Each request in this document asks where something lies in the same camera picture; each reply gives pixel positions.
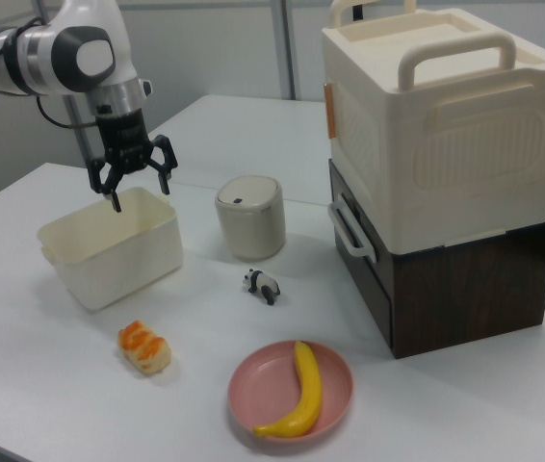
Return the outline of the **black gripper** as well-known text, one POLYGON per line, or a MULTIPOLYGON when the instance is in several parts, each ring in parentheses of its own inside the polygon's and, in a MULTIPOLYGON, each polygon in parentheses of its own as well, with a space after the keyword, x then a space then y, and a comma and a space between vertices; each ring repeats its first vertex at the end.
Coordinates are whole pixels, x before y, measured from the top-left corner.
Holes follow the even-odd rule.
POLYGON ((178 167, 174 149, 165 135, 149 139, 142 110, 117 117, 98 117, 95 121, 104 146, 104 159, 110 170, 106 179, 102 180, 101 170, 106 163, 101 159, 86 160, 90 185, 94 192, 110 200, 113 209, 120 213, 122 209, 117 186, 123 175, 148 166, 157 171, 162 194, 170 194, 169 179, 172 171, 178 167), (153 159, 155 149, 162 152, 162 163, 153 159))

